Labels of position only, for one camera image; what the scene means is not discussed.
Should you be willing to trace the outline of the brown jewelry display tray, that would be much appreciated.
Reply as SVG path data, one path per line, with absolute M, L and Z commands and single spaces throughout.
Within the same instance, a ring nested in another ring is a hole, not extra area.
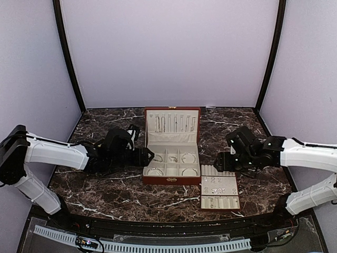
M 214 166 L 201 165 L 201 210 L 240 210 L 235 172 L 218 172 Z

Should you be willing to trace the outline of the red wooden jewelry box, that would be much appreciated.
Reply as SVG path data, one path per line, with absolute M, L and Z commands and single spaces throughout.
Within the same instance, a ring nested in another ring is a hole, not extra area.
M 199 107 L 147 107 L 145 144 L 155 153 L 143 169 L 143 183 L 156 185 L 198 185 Z

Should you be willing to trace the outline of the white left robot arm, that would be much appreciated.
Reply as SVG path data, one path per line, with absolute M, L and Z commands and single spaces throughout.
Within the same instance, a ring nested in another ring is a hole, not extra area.
M 63 230 L 69 230 L 74 226 L 74 217 L 68 214 L 65 201 L 43 184 L 28 165 L 43 163 L 93 174 L 113 167 L 145 167 L 155 154 L 149 148 L 135 147 L 139 133 L 139 127 L 131 124 L 126 130 L 110 129 L 97 142 L 67 143 L 37 136 L 24 125 L 17 125 L 1 142 L 1 183 L 16 187 Z

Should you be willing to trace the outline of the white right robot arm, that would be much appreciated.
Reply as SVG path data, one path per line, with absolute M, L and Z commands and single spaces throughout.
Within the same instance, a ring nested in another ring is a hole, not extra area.
M 282 195 L 269 216 L 274 229 L 290 217 L 327 202 L 336 203 L 336 145 L 301 142 L 296 138 L 270 136 L 265 141 L 239 135 L 227 138 L 228 152 L 220 152 L 213 163 L 219 172 L 244 172 L 266 167 L 301 168 L 330 172 L 303 190 Z

